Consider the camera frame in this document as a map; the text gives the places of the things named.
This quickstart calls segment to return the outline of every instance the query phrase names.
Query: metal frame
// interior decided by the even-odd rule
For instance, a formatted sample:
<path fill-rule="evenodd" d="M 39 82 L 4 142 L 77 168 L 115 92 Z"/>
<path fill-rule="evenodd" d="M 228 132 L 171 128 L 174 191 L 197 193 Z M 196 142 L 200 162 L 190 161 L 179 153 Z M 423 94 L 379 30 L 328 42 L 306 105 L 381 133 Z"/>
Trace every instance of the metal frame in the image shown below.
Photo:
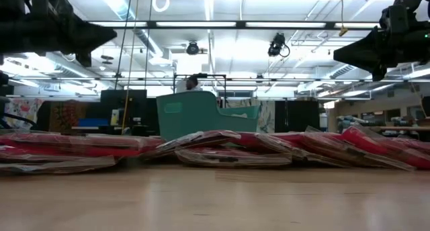
<path fill-rule="evenodd" d="M 160 78 L 160 77 L 130 77 L 130 81 L 171 81 L 173 80 L 173 86 L 175 86 L 175 80 L 177 77 L 186 77 L 191 75 L 176 75 L 173 78 Z M 227 81 L 263 81 L 263 82 L 313 82 L 313 81 L 329 81 L 329 82 L 354 82 L 354 83 L 430 83 L 430 79 L 382 79 L 381 81 L 374 82 L 371 79 L 287 79 L 287 78 L 278 78 L 278 79 L 256 79 L 256 78 L 227 78 L 226 75 L 208 75 L 209 77 L 224 77 L 224 83 Z M 90 80 L 98 80 L 98 81 L 113 81 L 116 80 L 115 77 L 11 77 L 10 80 L 53 80 L 53 81 L 90 81 Z M 119 81 L 128 81 L 128 77 L 120 77 Z M 206 81 L 219 81 L 217 78 L 213 79 L 205 79 Z"/>
<path fill-rule="evenodd" d="M 234 23 L 233 26 L 158 26 L 157 23 L 195 23 L 195 24 L 216 24 L 218 23 Z M 111 23 L 111 24 L 124 24 L 124 26 L 107 26 L 109 28 L 112 28 L 114 30 L 180 30 L 180 29 L 196 29 L 196 30 L 335 30 L 339 31 L 340 28 L 335 27 L 336 24 L 340 24 L 339 21 L 261 21 L 261 20 L 253 20 L 253 21 L 144 21 L 144 20 L 135 20 L 135 21 L 129 21 L 127 25 L 124 21 L 118 21 L 118 20 L 110 20 L 110 21 L 89 21 L 89 23 L 93 24 L 100 24 L 103 25 L 103 23 Z M 134 23 L 140 24 L 140 26 L 134 27 Z M 285 27 L 285 26 L 247 26 L 247 23 L 280 23 L 280 24 L 313 24 L 313 23 L 321 23 L 325 24 L 324 27 Z M 344 24 L 374 24 L 378 25 L 378 22 L 373 21 L 344 21 Z M 371 30 L 373 27 L 369 26 L 363 26 L 363 27 L 350 27 L 348 30 Z"/>

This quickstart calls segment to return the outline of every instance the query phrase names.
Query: plastic wrapping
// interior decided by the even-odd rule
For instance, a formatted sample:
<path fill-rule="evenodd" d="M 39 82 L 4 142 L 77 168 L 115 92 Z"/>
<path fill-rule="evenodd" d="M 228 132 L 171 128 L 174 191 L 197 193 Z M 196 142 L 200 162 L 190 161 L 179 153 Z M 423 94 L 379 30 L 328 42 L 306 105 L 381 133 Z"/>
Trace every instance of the plastic wrapping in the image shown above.
<path fill-rule="evenodd" d="M 408 136 L 399 136 L 397 138 L 391 138 L 391 140 L 399 142 L 409 148 L 414 148 L 423 154 L 430 154 L 430 142 L 422 142 Z"/>
<path fill-rule="evenodd" d="M 48 154 L 73 152 L 85 156 L 137 156 L 141 152 L 153 150 L 162 143 L 163 141 L 158 138 L 105 134 L 67 136 L 50 132 L 14 130 L 0 135 L 0 144 L 16 148 Z"/>
<path fill-rule="evenodd" d="M 316 154 L 342 160 L 359 167 L 400 168 L 413 171 L 415 168 L 396 159 L 379 156 L 363 149 L 356 148 L 338 138 L 322 134 L 314 128 L 306 129 L 303 145 L 307 150 Z"/>
<path fill-rule="evenodd" d="M 262 144 L 266 145 L 266 147 L 270 148 L 271 150 L 281 153 L 292 154 L 294 161 L 317 162 L 343 168 L 351 167 L 351 165 L 347 162 L 325 157 L 319 154 L 310 153 L 304 150 L 301 145 L 295 144 L 287 140 L 282 140 L 281 138 L 278 138 L 276 136 L 272 136 L 269 134 L 258 134 L 257 138 L 261 141 Z"/>
<path fill-rule="evenodd" d="M 430 169 L 428 154 L 383 137 L 363 126 L 351 126 L 342 133 L 342 136 L 346 141 L 370 153 L 398 160 L 419 169 Z"/>
<path fill-rule="evenodd" d="M 257 154 L 235 148 L 185 148 L 175 151 L 187 164 L 208 167 L 268 168 L 288 165 L 291 154 Z"/>
<path fill-rule="evenodd" d="M 35 160 L 30 156 L 23 158 Z M 0 163 L 0 171 L 28 174 L 69 174 L 111 167 L 116 164 L 116 160 L 112 156 L 76 158 L 70 156 L 70 158 L 70 160 L 50 162 Z"/>
<path fill-rule="evenodd" d="M 140 156 L 145 159 L 158 158 L 172 154 L 175 150 L 182 148 L 216 146 L 219 144 L 226 144 L 231 142 L 233 139 L 239 138 L 241 138 L 240 134 L 230 130 L 196 132 L 161 144 L 154 150 L 142 153 Z"/>
<path fill-rule="evenodd" d="M 233 144 L 245 147 L 249 151 L 260 152 L 265 154 L 274 154 L 277 151 L 268 148 L 262 141 L 258 138 L 260 133 L 251 133 L 251 132 L 237 132 L 237 134 L 241 135 L 240 139 L 233 139 L 231 142 Z"/>

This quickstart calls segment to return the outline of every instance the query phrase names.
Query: ceiling pipe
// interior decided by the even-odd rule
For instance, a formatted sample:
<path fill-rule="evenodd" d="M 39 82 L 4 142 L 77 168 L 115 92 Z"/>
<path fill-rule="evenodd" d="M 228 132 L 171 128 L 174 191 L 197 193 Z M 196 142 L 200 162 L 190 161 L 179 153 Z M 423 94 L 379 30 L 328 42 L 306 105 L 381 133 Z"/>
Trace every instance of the ceiling pipe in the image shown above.
<path fill-rule="evenodd" d="M 374 3 L 376 0 L 368 0 L 363 6 L 361 6 L 350 18 L 349 20 L 353 20 L 355 17 L 357 17 L 361 12 L 363 12 L 365 9 L 367 9 L 372 3 Z M 324 40 L 321 41 L 321 43 L 316 46 L 312 52 L 317 51 L 323 44 L 325 44 L 327 41 L 330 40 L 330 38 L 334 36 L 334 34 L 329 35 L 329 37 L 325 38 Z M 300 62 L 298 62 L 297 65 L 302 64 L 303 62 L 306 61 L 306 58 L 304 58 L 303 60 L 301 60 Z M 356 69 L 357 67 L 355 66 L 351 66 L 351 65 L 343 65 L 341 68 L 335 69 L 334 71 L 329 72 L 327 75 L 325 75 L 323 78 L 331 78 L 334 79 L 340 75 L 343 75 L 345 73 L 348 73 L 349 71 L 352 71 L 354 69 Z M 316 87 L 321 86 L 322 83 L 321 82 L 313 82 L 313 83 L 306 83 L 304 85 L 300 84 L 297 89 L 298 91 L 309 91 L 312 90 Z"/>
<path fill-rule="evenodd" d="M 57 63 L 57 65 L 60 66 L 59 70 L 69 71 L 80 77 L 101 77 L 99 74 L 96 74 L 86 68 L 83 68 L 79 63 L 77 63 L 76 60 L 69 62 L 56 53 L 47 52 L 46 58 L 50 59 L 52 62 Z M 102 83 L 106 87 L 114 87 L 114 83 L 111 81 L 102 81 Z"/>
<path fill-rule="evenodd" d="M 112 11 L 123 21 L 136 21 L 133 8 L 128 5 L 127 0 L 104 0 Z M 136 37 L 142 41 L 152 56 L 163 56 L 163 51 L 155 44 L 154 40 L 145 30 L 132 30 Z"/>

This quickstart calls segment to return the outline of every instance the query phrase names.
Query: red fabric bundle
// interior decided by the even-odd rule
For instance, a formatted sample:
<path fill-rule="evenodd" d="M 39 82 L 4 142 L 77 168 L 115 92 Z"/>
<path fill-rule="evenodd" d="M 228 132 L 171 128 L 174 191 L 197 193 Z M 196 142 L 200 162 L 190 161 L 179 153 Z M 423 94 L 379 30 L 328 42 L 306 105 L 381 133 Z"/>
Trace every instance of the red fabric bundle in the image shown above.
<path fill-rule="evenodd" d="M 206 132 L 196 132 L 182 136 L 159 145 L 152 151 L 142 153 L 142 158 L 157 158 L 173 153 L 182 148 L 198 148 L 217 146 L 232 142 L 234 139 L 241 138 L 240 134 L 230 130 L 212 130 Z"/>
<path fill-rule="evenodd" d="M 370 153 L 402 161 L 419 169 L 430 169 L 430 156 L 383 137 L 362 126 L 351 126 L 342 134 L 346 141 Z"/>
<path fill-rule="evenodd" d="M 184 163 L 211 167 L 278 167 L 291 163 L 291 154 L 257 154 L 237 148 L 185 148 L 175 151 Z"/>

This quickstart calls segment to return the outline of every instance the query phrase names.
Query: light fixture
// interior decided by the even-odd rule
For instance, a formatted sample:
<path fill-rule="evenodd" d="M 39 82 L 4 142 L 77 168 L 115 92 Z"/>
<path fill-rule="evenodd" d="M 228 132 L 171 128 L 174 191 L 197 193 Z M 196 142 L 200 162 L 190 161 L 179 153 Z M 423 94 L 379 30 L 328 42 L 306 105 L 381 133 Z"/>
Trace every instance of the light fixture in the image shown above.
<path fill-rule="evenodd" d="M 324 28 L 326 23 L 318 22 L 247 22 L 250 28 Z"/>
<path fill-rule="evenodd" d="M 146 22 L 136 22 L 136 21 L 90 21 L 89 23 L 96 24 L 99 26 L 105 26 L 105 27 L 134 27 L 136 24 L 136 27 L 147 27 Z"/>
<path fill-rule="evenodd" d="M 347 93 L 342 94 L 342 96 L 344 96 L 344 97 L 353 97 L 353 96 L 356 96 L 356 95 L 363 94 L 365 92 L 367 92 L 367 91 L 365 91 L 365 90 L 349 91 Z"/>
<path fill-rule="evenodd" d="M 16 80 L 9 80 L 9 81 L 11 81 L 13 83 L 19 83 L 19 84 L 27 85 L 29 87 L 40 87 L 39 84 L 34 83 L 32 81 L 29 81 L 29 80 L 25 80 L 25 79 L 21 79 L 19 81 L 16 81 Z"/>
<path fill-rule="evenodd" d="M 407 78 L 423 77 L 423 76 L 428 75 L 428 74 L 430 74 L 430 68 L 429 69 L 415 71 L 413 73 L 405 75 L 403 78 L 407 79 Z"/>
<path fill-rule="evenodd" d="M 381 86 L 381 87 L 376 87 L 375 89 L 372 89 L 372 91 L 381 91 L 381 90 L 389 88 L 389 87 L 391 87 L 393 85 L 394 84 L 388 84 L 388 85 L 384 85 L 384 86 Z"/>
<path fill-rule="evenodd" d="M 199 46 L 197 45 L 197 42 L 192 41 L 188 44 L 186 52 L 187 52 L 187 54 L 193 56 L 193 55 L 199 54 L 199 50 L 200 49 L 199 49 Z"/>
<path fill-rule="evenodd" d="M 344 28 L 368 28 L 369 30 L 373 29 L 375 26 L 381 28 L 379 23 L 343 23 Z M 335 28 L 342 28 L 342 23 L 335 23 Z"/>
<path fill-rule="evenodd" d="M 236 27 L 236 22 L 228 21 L 164 21 L 157 22 L 158 27 Z"/>

